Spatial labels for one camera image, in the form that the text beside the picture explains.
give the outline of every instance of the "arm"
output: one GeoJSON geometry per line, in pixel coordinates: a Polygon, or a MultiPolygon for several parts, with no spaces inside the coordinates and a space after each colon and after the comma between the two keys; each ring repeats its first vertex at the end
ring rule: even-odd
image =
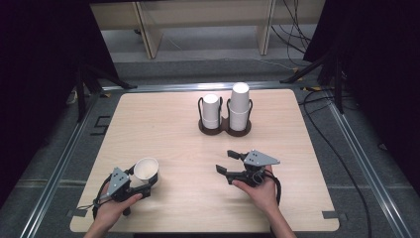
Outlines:
{"type": "MultiPolygon", "coordinates": [[[[108,185],[109,183],[102,189],[103,193],[108,189],[108,185]]],[[[123,202],[111,200],[103,203],[99,207],[96,219],[93,221],[92,225],[90,225],[89,230],[84,235],[84,238],[104,237],[115,222],[118,221],[123,211],[141,198],[141,194],[135,194],[123,202]]]]}
{"type": "MultiPolygon", "coordinates": [[[[265,169],[272,172],[271,166],[265,169]]],[[[234,180],[232,184],[246,192],[254,205],[264,213],[276,238],[296,237],[278,208],[275,200],[275,183],[271,178],[265,178],[257,187],[248,186],[239,180],[234,180]]]]}

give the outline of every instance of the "stacked cups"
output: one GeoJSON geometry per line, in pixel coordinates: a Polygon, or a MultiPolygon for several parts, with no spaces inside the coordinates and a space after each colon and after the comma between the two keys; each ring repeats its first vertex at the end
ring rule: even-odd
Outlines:
{"type": "Polygon", "coordinates": [[[222,99],[216,94],[207,94],[203,97],[203,126],[207,129],[216,129],[220,126],[222,99]]]}
{"type": "Polygon", "coordinates": [[[234,84],[229,108],[229,127],[243,131],[247,127],[250,113],[250,87],[244,82],[234,84]]]}

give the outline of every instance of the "table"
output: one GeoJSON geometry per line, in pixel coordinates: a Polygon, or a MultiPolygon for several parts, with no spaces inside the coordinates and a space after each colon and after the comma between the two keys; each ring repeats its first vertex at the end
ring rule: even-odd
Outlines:
{"type": "MultiPolygon", "coordinates": [[[[111,231],[116,232],[268,232],[263,214],[248,196],[216,173],[215,165],[242,171],[228,150],[256,149],[281,161],[273,166],[282,183],[280,209],[294,231],[334,231],[333,211],[314,149],[294,93],[289,89],[252,90],[252,130],[245,137],[226,132],[204,135],[198,128],[197,101],[208,91],[125,94],[92,168],[78,205],[92,202],[114,167],[128,169],[137,160],[159,161],[161,183],[152,196],[131,207],[111,231]]],[[[224,99],[231,91],[212,91],[224,99]]],[[[93,221],[73,217],[70,228],[85,232],[93,221]]]]}

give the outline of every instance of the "gray carpet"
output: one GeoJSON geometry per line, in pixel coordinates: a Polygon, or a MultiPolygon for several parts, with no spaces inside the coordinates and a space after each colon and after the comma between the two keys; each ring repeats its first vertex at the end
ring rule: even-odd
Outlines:
{"type": "MultiPolygon", "coordinates": [[[[188,62],[144,62],[144,63],[116,63],[121,78],[129,83],[142,85],[167,85],[179,83],[203,82],[235,82],[235,81],[278,81],[280,77],[292,74],[281,66],[254,60],[212,60],[188,62]]],[[[290,87],[296,94],[297,101],[302,102],[308,91],[300,87],[316,84],[316,71],[296,84],[280,85],[290,87]]],[[[113,85],[101,81],[104,86],[113,85]]],[[[93,107],[85,129],[71,156],[71,160],[63,174],[61,184],[54,194],[52,203],[44,217],[37,237],[82,237],[83,234],[72,233],[69,230],[70,218],[66,216],[69,209],[74,209],[83,191],[83,184],[87,180],[96,155],[104,136],[94,136],[102,129],[94,125],[99,116],[111,116],[121,93],[112,93],[110,97],[100,97],[93,107]]],[[[322,92],[315,93],[313,98],[322,97],[322,92]]],[[[335,121],[327,100],[320,100],[307,105],[310,116],[322,133],[330,140],[334,148],[343,157],[346,166],[355,178],[368,205],[371,219],[372,237],[395,237],[384,213],[367,184],[347,141],[335,121]]],[[[392,156],[381,150],[380,143],[371,128],[364,113],[358,109],[352,97],[344,98],[345,116],[364,147],[370,161],[379,177],[388,188],[413,237],[420,237],[420,199],[400,171],[392,156]]],[[[322,173],[330,191],[336,211],[341,215],[341,226],[335,232],[313,233],[298,232],[298,237],[368,237],[367,213],[362,200],[353,187],[349,176],[338,161],[332,150],[315,131],[313,125],[305,115],[305,123],[322,173]]],[[[38,151],[29,165],[22,180],[0,211],[0,237],[19,237],[26,225],[29,214],[37,203],[47,179],[64,150],[70,138],[77,119],[76,104],[71,104],[62,110],[62,116],[53,133],[46,138],[46,145],[38,151]]],[[[241,237],[268,237],[261,235],[241,235],[241,237]]],[[[132,237],[132,234],[111,233],[108,237],[132,237]]],[[[176,234],[142,234],[141,237],[185,237],[176,234]]],[[[211,234],[192,237],[239,237],[234,234],[211,234]]]]}

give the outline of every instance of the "paper cup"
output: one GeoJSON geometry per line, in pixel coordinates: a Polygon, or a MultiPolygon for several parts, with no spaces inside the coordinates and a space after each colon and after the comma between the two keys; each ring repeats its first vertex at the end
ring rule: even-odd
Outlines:
{"type": "Polygon", "coordinates": [[[250,87],[246,83],[234,84],[230,108],[237,113],[244,113],[250,109],[250,87]]]}
{"type": "Polygon", "coordinates": [[[234,131],[244,131],[247,128],[249,112],[250,110],[243,113],[237,113],[230,109],[229,128],[234,131]]]}
{"type": "Polygon", "coordinates": [[[203,126],[207,129],[216,129],[222,123],[222,120],[208,121],[203,118],[203,126]]]}
{"type": "Polygon", "coordinates": [[[143,158],[139,160],[134,166],[134,179],[132,182],[137,184],[140,181],[143,184],[147,184],[155,179],[157,179],[157,182],[153,184],[152,188],[157,187],[161,181],[158,161],[154,158],[143,158]]]}
{"type": "Polygon", "coordinates": [[[220,116],[219,107],[220,98],[216,94],[206,94],[203,97],[203,119],[217,121],[217,118],[220,116]]]}

